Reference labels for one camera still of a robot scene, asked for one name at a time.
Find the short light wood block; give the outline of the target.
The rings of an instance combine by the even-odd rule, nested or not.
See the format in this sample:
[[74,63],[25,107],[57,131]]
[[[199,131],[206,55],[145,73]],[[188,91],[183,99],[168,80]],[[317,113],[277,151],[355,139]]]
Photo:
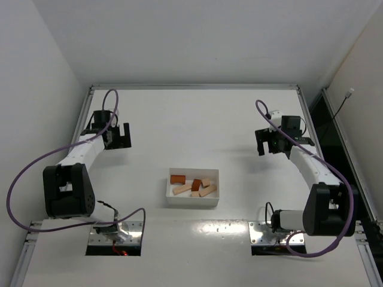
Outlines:
[[210,179],[209,178],[204,178],[201,180],[202,186],[204,188],[207,188],[211,185]]

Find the long light wood block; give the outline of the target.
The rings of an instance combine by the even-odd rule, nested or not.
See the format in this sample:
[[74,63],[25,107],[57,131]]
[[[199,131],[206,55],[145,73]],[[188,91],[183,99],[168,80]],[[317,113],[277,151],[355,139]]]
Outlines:
[[184,184],[184,185],[175,187],[175,188],[173,189],[173,194],[176,196],[176,195],[179,195],[179,194],[181,194],[181,193],[184,193],[184,192],[186,192],[186,191],[191,190],[191,188],[192,188],[192,185],[191,185],[191,184]]

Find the white perforated box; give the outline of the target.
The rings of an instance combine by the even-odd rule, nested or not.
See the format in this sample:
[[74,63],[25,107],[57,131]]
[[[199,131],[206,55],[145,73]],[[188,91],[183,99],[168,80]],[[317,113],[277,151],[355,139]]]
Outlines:
[[[170,183],[171,175],[185,175],[186,176],[185,184],[191,184],[191,185],[194,179],[202,180],[204,178],[209,178],[211,185],[212,184],[216,185],[217,190],[211,194],[208,194],[205,197],[192,197],[192,189],[175,196],[173,194],[173,189],[175,187],[181,186],[181,184],[172,185]],[[173,206],[216,207],[220,199],[218,169],[170,168],[168,182],[167,182],[166,199],[168,203]]]

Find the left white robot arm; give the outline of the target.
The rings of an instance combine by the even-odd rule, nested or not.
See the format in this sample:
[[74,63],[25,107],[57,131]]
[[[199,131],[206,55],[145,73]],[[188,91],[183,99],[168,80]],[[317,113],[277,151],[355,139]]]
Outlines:
[[81,132],[77,146],[57,165],[43,170],[45,210],[51,218],[95,222],[93,228],[97,234],[123,243],[130,237],[129,227],[122,222],[116,223],[119,219],[117,209],[96,200],[88,173],[102,151],[132,146],[129,123],[123,124],[124,134],[121,135],[118,120],[112,120],[106,131],[94,138],[106,127],[111,116],[111,111],[95,111]]

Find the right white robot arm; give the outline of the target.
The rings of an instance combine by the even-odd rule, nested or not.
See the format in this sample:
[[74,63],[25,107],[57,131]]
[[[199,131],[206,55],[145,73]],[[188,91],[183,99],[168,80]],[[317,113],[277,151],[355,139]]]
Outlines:
[[346,186],[317,160],[315,144],[303,135],[299,116],[273,111],[266,118],[272,125],[255,132],[259,155],[265,154],[265,145],[271,154],[285,154],[310,190],[304,210],[280,209],[272,213],[272,231],[301,230],[309,236],[338,236],[345,230],[345,236],[352,236],[358,205],[357,189]]

